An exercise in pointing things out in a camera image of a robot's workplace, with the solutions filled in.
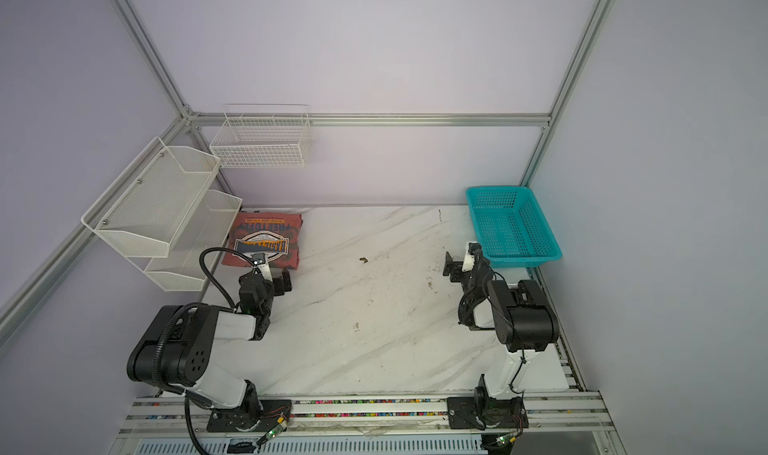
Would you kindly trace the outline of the dusty red tank top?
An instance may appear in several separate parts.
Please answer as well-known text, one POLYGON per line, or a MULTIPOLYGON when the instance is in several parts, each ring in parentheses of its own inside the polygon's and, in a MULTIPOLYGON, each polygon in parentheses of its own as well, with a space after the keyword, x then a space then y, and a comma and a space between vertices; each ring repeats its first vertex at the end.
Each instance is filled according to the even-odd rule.
POLYGON ((231 227, 228 247, 244 255, 264 253, 271 266, 297 270, 302 225, 301 214, 241 212, 231 227))

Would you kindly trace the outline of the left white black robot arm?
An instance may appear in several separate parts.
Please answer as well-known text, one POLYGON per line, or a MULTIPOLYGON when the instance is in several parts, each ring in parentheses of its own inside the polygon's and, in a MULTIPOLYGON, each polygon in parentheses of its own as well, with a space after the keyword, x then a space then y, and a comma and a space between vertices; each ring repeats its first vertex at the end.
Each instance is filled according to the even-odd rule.
POLYGON ((217 342, 257 342, 271 323, 274 298, 292 290, 288 270, 262 271, 238 279, 239 305, 225 308, 195 302, 162 307, 127 362, 127 376, 163 392, 182 395, 206 409, 258 418, 264 412, 253 382, 213 361, 217 342))

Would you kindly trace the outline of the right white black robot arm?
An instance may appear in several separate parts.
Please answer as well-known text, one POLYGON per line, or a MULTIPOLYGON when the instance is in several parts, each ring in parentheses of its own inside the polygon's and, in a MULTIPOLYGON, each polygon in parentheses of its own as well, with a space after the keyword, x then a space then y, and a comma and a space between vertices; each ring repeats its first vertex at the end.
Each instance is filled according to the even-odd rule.
POLYGON ((470 398, 448 401, 453 428, 467 425, 484 430, 518 422, 527 425, 524 375, 536 355, 560 337, 557 316, 533 280, 512 286, 491 267, 477 242, 466 245, 464 257, 445 255, 443 275, 458 284, 462 296, 458 323, 471 331, 492 331, 505 355, 487 374, 482 374, 470 398))

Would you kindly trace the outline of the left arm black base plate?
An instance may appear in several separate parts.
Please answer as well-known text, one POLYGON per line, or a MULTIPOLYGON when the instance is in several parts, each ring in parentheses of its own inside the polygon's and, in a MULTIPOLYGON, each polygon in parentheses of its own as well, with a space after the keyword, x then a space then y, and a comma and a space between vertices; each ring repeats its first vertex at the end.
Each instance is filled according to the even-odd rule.
POLYGON ((245 402, 232 409, 213 409, 206 426, 209 433, 267 432, 283 419, 290 418, 290 399, 263 399, 245 402))

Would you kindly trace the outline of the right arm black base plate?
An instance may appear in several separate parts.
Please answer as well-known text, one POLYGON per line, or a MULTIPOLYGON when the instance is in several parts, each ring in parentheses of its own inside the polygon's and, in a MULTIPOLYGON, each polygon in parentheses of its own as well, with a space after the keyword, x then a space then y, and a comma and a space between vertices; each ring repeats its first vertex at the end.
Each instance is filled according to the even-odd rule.
POLYGON ((451 429, 526 429, 529 421, 523 400, 488 398, 476 401, 473 397, 447 399, 448 422, 451 429))

